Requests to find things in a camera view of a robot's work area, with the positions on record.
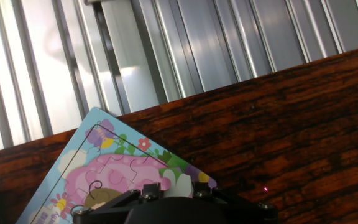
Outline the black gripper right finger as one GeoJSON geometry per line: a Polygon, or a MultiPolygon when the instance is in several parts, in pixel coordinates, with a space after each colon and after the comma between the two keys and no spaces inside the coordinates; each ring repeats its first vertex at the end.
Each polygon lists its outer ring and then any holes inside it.
{"type": "Polygon", "coordinates": [[[203,207],[226,223],[278,224],[278,208],[271,203],[253,203],[208,183],[193,182],[193,199],[206,202],[203,207]]]}

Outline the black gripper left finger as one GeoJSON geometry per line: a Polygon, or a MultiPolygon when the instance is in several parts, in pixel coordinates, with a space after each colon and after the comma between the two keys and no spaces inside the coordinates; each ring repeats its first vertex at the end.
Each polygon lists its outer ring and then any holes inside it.
{"type": "Polygon", "coordinates": [[[131,210],[158,199],[161,199],[161,184],[145,184],[142,190],[131,189],[96,209],[83,207],[73,211],[73,223],[125,223],[131,210]]]}

